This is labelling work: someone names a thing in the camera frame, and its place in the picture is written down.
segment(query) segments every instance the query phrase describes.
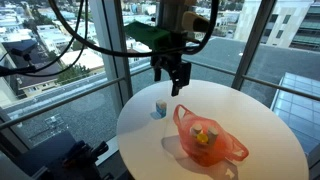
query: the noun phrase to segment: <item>railing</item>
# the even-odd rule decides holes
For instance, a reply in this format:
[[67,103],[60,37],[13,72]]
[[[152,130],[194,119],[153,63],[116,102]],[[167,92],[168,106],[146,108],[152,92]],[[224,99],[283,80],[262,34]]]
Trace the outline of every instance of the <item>railing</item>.
[[[201,66],[201,67],[204,67],[204,68],[208,68],[208,69],[212,69],[212,70],[215,70],[215,71],[219,71],[219,72],[222,72],[222,73],[225,73],[225,74],[229,74],[229,75],[233,75],[235,76],[235,72],[232,72],[232,71],[228,71],[228,70],[225,70],[225,69],[221,69],[221,68],[218,68],[218,67],[214,67],[214,66],[210,66],[210,65],[206,65],[206,64],[203,64],[203,63],[199,63],[199,62],[194,62],[194,61],[190,61],[190,60],[186,60],[186,59],[183,59],[183,61],[186,61],[186,62],[190,62],[192,64],[195,64],[195,65],[198,65],[198,66]],[[138,75],[140,73],[143,73],[147,70],[150,70],[152,67],[150,66],[147,66],[145,68],[142,68],[136,72],[133,72],[131,73],[131,77],[132,76],[135,76],[135,75]],[[248,81],[252,81],[252,82],[255,82],[255,83],[259,83],[259,84],[262,84],[262,85],[265,85],[265,86],[269,86],[269,87],[272,87],[272,88],[276,88],[276,89],[279,89],[279,90],[283,90],[283,91],[286,91],[286,92],[289,92],[289,93],[293,93],[293,94],[296,94],[296,95],[300,95],[300,96],[303,96],[303,97],[306,97],[306,98],[310,98],[310,99],[313,99],[313,100],[316,100],[316,101],[320,101],[320,97],[318,96],[314,96],[314,95],[310,95],[310,94],[307,94],[307,93],[303,93],[303,92],[299,92],[299,91],[296,91],[296,90],[292,90],[290,88],[286,88],[286,87],[283,87],[283,86],[279,86],[277,84],[273,84],[273,83],[270,83],[270,82],[267,82],[267,81],[262,81],[262,80],[259,80],[259,79],[255,79],[255,78],[252,78],[250,76],[246,76],[246,75],[242,75],[242,77]],[[111,86],[115,83],[118,83],[119,81],[122,81],[124,80],[124,77],[122,78],[118,78],[118,79],[114,79],[114,80],[111,80],[111,81],[107,81],[105,83],[102,83],[92,89],[89,89],[87,91],[84,91],[84,92],[81,92],[77,95],[74,95],[74,96],[70,96],[70,97],[67,97],[63,100],[60,100],[60,101],[57,101],[57,102],[54,102],[46,107],[42,107],[34,112],[31,112],[29,114],[26,114],[22,117],[19,117],[17,119],[14,119],[14,120],[11,120],[11,121],[7,121],[7,122],[4,122],[2,124],[0,124],[0,131],[2,129],[5,129],[5,128],[8,128],[8,127],[11,127],[15,124],[18,124],[20,122],[23,122],[23,121],[26,121],[34,116],[37,116],[39,114],[42,114],[42,113],[45,113],[53,108],[56,108],[56,107],[59,107],[59,106],[62,106],[66,103],[69,103],[71,101],[74,101],[76,99],[79,99],[81,97],[84,97],[86,95],[89,95],[91,93],[94,93],[98,90],[101,90],[103,88],[106,88],[108,86]]]

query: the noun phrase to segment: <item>white building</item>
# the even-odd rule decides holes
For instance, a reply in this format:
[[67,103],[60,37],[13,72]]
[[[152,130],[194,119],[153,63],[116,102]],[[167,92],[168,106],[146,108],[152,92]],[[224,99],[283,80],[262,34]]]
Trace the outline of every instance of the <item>white building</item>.
[[18,29],[7,31],[6,28],[0,28],[0,42],[15,42],[32,39],[36,41],[36,37],[30,29]]
[[[60,21],[52,21],[56,26],[59,27],[60,31],[65,34],[65,35],[68,35],[68,36],[71,36],[70,33],[66,30],[66,28],[61,24]],[[76,28],[76,20],[71,20],[71,21],[68,21],[68,24],[70,25],[70,27],[73,28],[73,30],[75,30]],[[84,35],[85,35],[85,22],[80,22],[79,23],[79,27],[78,27],[78,34],[80,36],[82,36],[84,38]],[[96,36],[97,36],[97,33],[96,33],[96,28],[94,26],[94,23],[92,22],[88,22],[88,33],[87,33],[87,36],[88,38],[90,39],[94,39]]]
[[0,27],[5,27],[8,31],[23,29],[23,20],[19,16],[1,15]]
[[[46,16],[47,18],[50,18],[51,20],[56,20],[57,17],[54,14],[54,12],[52,11],[51,8],[43,8],[43,9],[38,9],[39,13],[43,16]],[[74,13],[71,12],[67,12],[67,11],[60,11],[62,16],[69,20],[69,19],[75,19],[76,15]]]
[[13,10],[13,9],[0,9],[0,14],[1,15],[5,15],[5,16],[12,16],[12,17],[16,17],[17,16],[17,13]]
[[[137,42],[134,39],[130,39],[126,41],[126,45],[127,45],[127,52],[128,53],[143,53],[143,52],[151,52],[151,49],[149,49],[148,46],[144,45],[141,42]],[[129,64],[133,63],[135,61],[138,61],[140,59],[144,59],[144,58],[128,58],[129,60]]]
[[228,18],[229,23],[237,23],[240,16],[239,11],[219,11],[219,13],[223,14],[223,17]]
[[[38,63],[35,64],[36,68],[40,68],[45,66],[47,63]],[[60,66],[58,63],[54,63],[50,67],[37,72],[36,75],[45,75],[52,74],[60,71]],[[22,90],[27,97],[33,97],[39,95],[49,89],[55,88],[58,86],[56,81],[58,79],[58,75],[48,76],[48,77],[28,77],[28,76],[17,76],[17,82],[19,84],[19,90]]]
[[[79,51],[67,52],[61,57],[61,62],[65,65],[72,64],[80,53]],[[86,66],[86,68],[90,69],[91,74],[96,74],[104,71],[103,59],[101,56],[95,54],[90,49],[83,50],[81,57],[76,63],[81,66]]]
[[139,21],[141,23],[148,23],[151,20],[151,16],[148,15],[132,15],[132,16],[123,16],[123,24],[127,25],[134,21]]
[[54,51],[56,54],[60,54],[60,48],[67,46],[71,40],[70,36],[64,35],[53,25],[37,26],[37,32],[47,50]]
[[[260,3],[261,0],[245,1],[234,35],[235,40],[248,40]],[[289,47],[312,3],[313,0],[278,0],[261,42]]]

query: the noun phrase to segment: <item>yellow object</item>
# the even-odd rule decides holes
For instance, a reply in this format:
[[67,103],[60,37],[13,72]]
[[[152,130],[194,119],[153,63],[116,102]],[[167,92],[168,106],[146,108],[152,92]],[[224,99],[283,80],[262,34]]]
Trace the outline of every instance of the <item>yellow object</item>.
[[208,136],[206,134],[200,133],[197,135],[197,140],[201,143],[207,143],[208,142]]

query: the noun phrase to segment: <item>window frame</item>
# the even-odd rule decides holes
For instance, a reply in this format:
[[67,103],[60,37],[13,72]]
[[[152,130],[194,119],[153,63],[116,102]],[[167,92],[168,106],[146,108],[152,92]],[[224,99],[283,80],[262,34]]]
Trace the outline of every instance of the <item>window frame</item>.
[[[103,0],[103,1],[107,5],[103,6],[102,1],[90,1],[90,8],[93,15],[93,19],[95,22],[96,21],[99,22],[99,23],[95,23],[97,24],[97,27],[96,27],[97,37],[98,39],[101,40],[101,43],[99,42],[99,44],[101,47],[105,47],[108,49],[111,49],[112,47],[114,50],[124,51],[126,48],[126,45],[125,45],[125,35],[123,33],[123,28],[122,28],[123,20],[122,20],[122,9],[121,9],[120,1],[109,1],[109,0]],[[208,67],[207,65],[202,65],[202,66],[207,66],[210,69],[224,72],[226,74],[234,75],[235,77],[231,87],[236,90],[241,90],[243,81],[249,80],[249,81],[257,82],[259,84],[263,84],[269,87],[273,87],[275,89],[281,89],[287,92],[292,92],[294,94],[302,95],[304,97],[312,98],[319,101],[320,100],[319,97],[310,96],[308,94],[290,90],[288,88],[280,87],[275,84],[261,81],[259,79],[255,79],[247,76],[247,72],[249,70],[250,64],[252,63],[256,50],[260,45],[260,39],[263,36],[263,32],[267,23],[269,23],[268,20],[269,20],[269,17],[272,15],[275,4],[276,4],[276,0],[261,1],[256,19],[253,24],[253,28],[251,30],[248,42],[245,46],[245,50],[243,52],[243,56],[240,60],[240,64],[238,66],[236,73],[229,72],[227,70],[216,68],[216,67]],[[108,17],[112,17],[113,19],[110,20],[109,22],[104,21],[103,20],[104,12],[107,12],[107,14],[109,15]],[[108,30],[109,34],[112,34],[112,37],[108,36],[108,33],[105,33],[106,30]],[[69,103],[73,100],[79,99],[80,97],[86,96],[90,93],[96,92],[97,90],[100,90],[102,88],[108,87],[113,84],[115,85],[112,86],[113,87],[112,97],[113,97],[113,102],[115,103],[116,113],[119,115],[124,104],[132,96],[131,76],[137,75],[141,72],[149,70],[151,69],[151,67],[148,67],[148,68],[142,69],[139,72],[130,74],[129,61],[127,58],[118,58],[113,56],[107,56],[104,54],[102,55],[102,57],[105,64],[105,69],[108,70],[108,73],[109,73],[108,79],[110,79],[110,81],[108,81],[106,84],[103,84],[99,87],[95,87],[92,90],[83,92],[82,94],[75,95],[74,97],[70,97],[61,102],[57,102],[51,105],[50,107],[39,109],[38,111],[32,112],[24,117],[19,117],[15,120],[0,123],[0,128],[5,127],[6,129],[10,129],[11,126],[19,122],[23,122],[38,114],[44,113],[46,111],[49,111],[50,109],[59,107],[63,104]],[[4,112],[0,111],[0,116],[2,117],[2,115],[4,115]]]

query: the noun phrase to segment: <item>rooftop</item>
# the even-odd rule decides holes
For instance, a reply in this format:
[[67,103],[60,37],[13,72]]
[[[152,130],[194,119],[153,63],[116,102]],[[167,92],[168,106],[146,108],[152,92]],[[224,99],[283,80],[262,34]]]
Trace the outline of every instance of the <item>rooftop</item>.
[[[24,44],[26,46],[28,46],[29,45],[28,41],[32,41],[32,40],[16,41],[16,42],[3,42],[2,45],[6,48],[6,50],[8,52],[10,52],[11,49],[13,49],[13,48],[25,49],[26,47],[24,47]],[[45,58],[42,58],[39,55],[40,53],[41,52],[39,51],[38,48],[34,48],[30,52],[31,61],[33,64],[44,63],[47,60]],[[15,56],[12,54],[10,54],[10,56],[11,56],[13,62],[15,63],[15,65],[17,66],[17,68],[26,67],[28,65],[27,62],[21,56]]]
[[[80,50],[68,52],[62,56],[61,61],[66,65],[72,64],[73,61],[78,57],[79,53]],[[93,53],[92,50],[85,49],[77,64],[86,66],[92,70],[103,67],[103,60],[99,55]]]
[[0,28],[0,42],[15,42],[34,39],[30,29],[18,29],[12,32],[7,32],[6,28]]
[[17,26],[21,25],[22,20],[12,16],[0,16],[0,26]]
[[[45,66],[46,64],[48,64],[48,63],[38,63],[38,64],[35,64],[35,66],[36,66],[36,68],[40,68],[40,67]],[[52,74],[52,73],[56,73],[58,71],[60,71],[60,66],[57,63],[55,63],[52,66],[50,66],[40,72],[34,73],[34,75]],[[24,88],[32,87],[37,84],[43,84],[45,82],[55,80],[55,79],[57,79],[58,76],[55,75],[55,76],[49,76],[49,77],[34,78],[34,77],[20,75],[18,77],[21,79],[21,82],[22,82],[22,84],[20,84],[20,89],[24,89]]]
[[38,34],[45,40],[53,41],[54,43],[70,41],[71,37],[64,35],[59,29],[53,25],[37,26]]

